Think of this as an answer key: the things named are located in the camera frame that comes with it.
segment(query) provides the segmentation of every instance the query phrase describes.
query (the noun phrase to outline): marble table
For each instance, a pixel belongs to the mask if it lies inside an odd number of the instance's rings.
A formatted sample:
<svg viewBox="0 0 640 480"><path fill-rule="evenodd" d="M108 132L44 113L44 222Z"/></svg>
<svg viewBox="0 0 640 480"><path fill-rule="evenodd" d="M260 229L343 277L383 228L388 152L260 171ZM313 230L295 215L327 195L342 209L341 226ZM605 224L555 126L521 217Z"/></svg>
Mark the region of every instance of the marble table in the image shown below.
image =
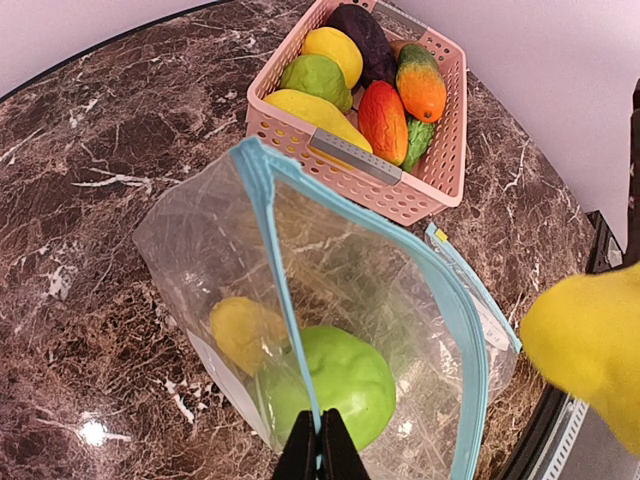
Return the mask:
<svg viewBox="0 0 640 480"><path fill-rule="evenodd" d="M131 233L165 189L243 138L244 93L308 4L211 6L0 104L0 478L269 477L275 456L212 384ZM435 220L517 327L540 292L584 269L592 231L472 74L468 112L465 197ZM522 358L490 408L478 478L503 466L542 388Z"/></svg>

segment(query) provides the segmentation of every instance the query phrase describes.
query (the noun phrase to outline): white background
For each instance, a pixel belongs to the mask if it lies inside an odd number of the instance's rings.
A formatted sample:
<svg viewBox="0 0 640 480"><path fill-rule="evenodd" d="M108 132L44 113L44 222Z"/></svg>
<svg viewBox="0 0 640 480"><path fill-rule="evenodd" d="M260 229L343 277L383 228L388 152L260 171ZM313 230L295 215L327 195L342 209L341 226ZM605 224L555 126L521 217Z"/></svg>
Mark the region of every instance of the white background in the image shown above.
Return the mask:
<svg viewBox="0 0 640 480"><path fill-rule="evenodd" d="M640 1L396 2L465 49L469 66L532 135L583 208L602 210L626 244ZM204 3L0 0L0 96L102 40Z"/></svg>

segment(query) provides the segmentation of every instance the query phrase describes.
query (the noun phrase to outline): plastic basket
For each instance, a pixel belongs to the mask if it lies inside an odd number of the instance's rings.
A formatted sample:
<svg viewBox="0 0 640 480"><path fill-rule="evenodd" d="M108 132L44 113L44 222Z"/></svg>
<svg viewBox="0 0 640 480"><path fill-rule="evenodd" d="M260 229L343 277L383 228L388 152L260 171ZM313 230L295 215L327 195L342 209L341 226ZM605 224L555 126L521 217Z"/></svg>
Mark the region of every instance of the plastic basket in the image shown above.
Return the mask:
<svg viewBox="0 0 640 480"><path fill-rule="evenodd" d="M437 123L433 143L413 174L262 101L277 88L284 68L300 54L307 33L323 25L341 3L344 2L317 0L262 68L247 92L247 136L258 135L264 143L299 160L306 173L328 187L401 225L411 225L459 205L467 135L466 57L451 40L395 7L375 0L358 3L422 33L419 41L435 56L448 91L447 107ZM400 38L388 30L385 33L390 40ZM360 97L361 94L354 95L355 109ZM348 117L355 123L354 113ZM309 146L355 168L319 157Z"/></svg>

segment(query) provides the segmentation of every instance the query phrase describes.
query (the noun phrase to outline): gray basket handle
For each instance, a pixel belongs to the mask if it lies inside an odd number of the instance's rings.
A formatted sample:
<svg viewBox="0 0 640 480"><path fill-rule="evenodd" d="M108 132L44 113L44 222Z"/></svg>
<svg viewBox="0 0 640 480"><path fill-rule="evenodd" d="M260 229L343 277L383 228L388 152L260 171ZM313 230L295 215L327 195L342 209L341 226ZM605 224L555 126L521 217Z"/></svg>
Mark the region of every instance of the gray basket handle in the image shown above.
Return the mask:
<svg viewBox="0 0 640 480"><path fill-rule="evenodd" d="M389 5L388 3L385 3L385 2L381 2L381 1L376 2L376 5L375 7L373 7L373 10L376 12L384 13L388 17L393 18L394 20L400 22L404 26L409 27L411 30L418 32L421 36L424 35L427 32L427 29L429 28L427 25L422 23L417 18L412 17L411 15L404 13L399 8L394 7L393 5Z"/></svg>
<svg viewBox="0 0 640 480"><path fill-rule="evenodd" d="M402 178L402 170L395 165L385 162L321 128L316 128L309 145L368 173L387 185L396 185Z"/></svg>

